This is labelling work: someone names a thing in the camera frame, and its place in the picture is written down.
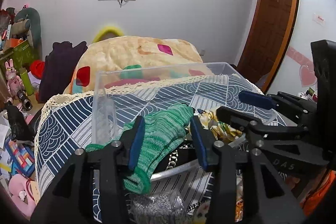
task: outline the pink heart sticker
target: pink heart sticker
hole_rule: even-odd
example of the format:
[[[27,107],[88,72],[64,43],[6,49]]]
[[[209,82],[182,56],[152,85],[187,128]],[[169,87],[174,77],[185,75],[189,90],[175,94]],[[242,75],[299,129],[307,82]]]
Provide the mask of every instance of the pink heart sticker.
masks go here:
[[[308,66],[302,65],[300,67],[300,79],[302,87],[304,86],[312,86],[317,82],[317,78],[315,76],[314,71],[310,71]]]

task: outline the green bottle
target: green bottle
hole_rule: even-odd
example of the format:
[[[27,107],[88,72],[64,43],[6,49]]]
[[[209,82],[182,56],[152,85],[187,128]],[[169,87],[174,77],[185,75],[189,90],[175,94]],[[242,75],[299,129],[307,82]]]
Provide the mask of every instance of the green bottle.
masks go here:
[[[20,72],[20,77],[21,77],[22,83],[25,86],[25,90],[27,92],[27,95],[30,96],[30,95],[34,94],[34,88],[33,88],[32,84],[30,82],[27,70],[25,68],[20,68],[19,72]]]

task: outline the orange box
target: orange box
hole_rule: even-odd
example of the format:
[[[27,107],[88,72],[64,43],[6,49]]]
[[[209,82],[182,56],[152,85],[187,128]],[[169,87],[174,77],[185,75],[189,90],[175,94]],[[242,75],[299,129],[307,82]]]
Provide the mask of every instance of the orange box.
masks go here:
[[[10,38],[6,41],[4,47],[3,47],[3,51],[5,52],[6,50],[8,50],[9,48],[14,48],[17,45],[20,44],[20,39],[16,39],[16,38]]]

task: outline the green storage box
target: green storage box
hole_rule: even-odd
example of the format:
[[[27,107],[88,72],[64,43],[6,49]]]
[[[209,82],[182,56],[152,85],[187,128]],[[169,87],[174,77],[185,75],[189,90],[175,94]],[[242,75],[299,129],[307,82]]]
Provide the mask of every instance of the green storage box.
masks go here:
[[[34,60],[36,60],[36,56],[37,55],[35,54],[35,49],[33,49],[29,45],[28,40],[25,40],[16,47],[9,48],[8,50],[0,54],[1,71],[3,75],[5,75],[5,62],[9,59],[13,59],[14,68],[19,71],[19,68],[22,68],[22,66],[25,64],[28,64],[30,66],[30,64]]]

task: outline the wall socket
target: wall socket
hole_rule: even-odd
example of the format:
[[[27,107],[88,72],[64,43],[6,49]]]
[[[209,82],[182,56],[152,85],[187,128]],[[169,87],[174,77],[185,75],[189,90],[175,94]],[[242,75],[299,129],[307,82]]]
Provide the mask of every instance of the wall socket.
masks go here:
[[[198,54],[203,56],[205,54],[205,49],[198,50]]]

